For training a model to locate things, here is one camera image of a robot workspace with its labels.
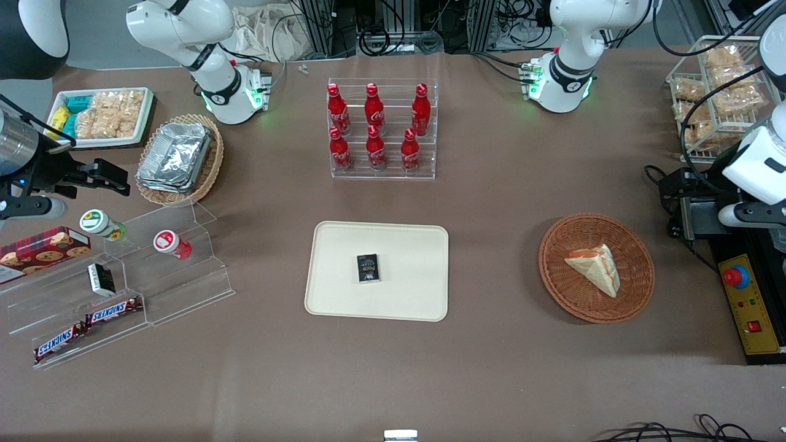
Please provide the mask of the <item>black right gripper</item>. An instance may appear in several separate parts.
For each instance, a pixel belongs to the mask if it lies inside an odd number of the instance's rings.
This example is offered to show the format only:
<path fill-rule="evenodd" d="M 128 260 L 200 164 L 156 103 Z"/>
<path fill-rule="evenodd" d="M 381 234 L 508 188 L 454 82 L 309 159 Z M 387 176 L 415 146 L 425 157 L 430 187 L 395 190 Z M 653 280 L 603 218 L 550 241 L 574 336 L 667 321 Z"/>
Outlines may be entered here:
<path fill-rule="evenodd" d="M 68 152 L 52 155 L 45 149 L 32 153 L 25 148 L 3 147 L 1 212 L 67 212 L 67 203 L 51 194 L 76 198 L 77 187 L 129 196 L 127 179 L 125 169 L 101 158 L 82 163 Z"/>

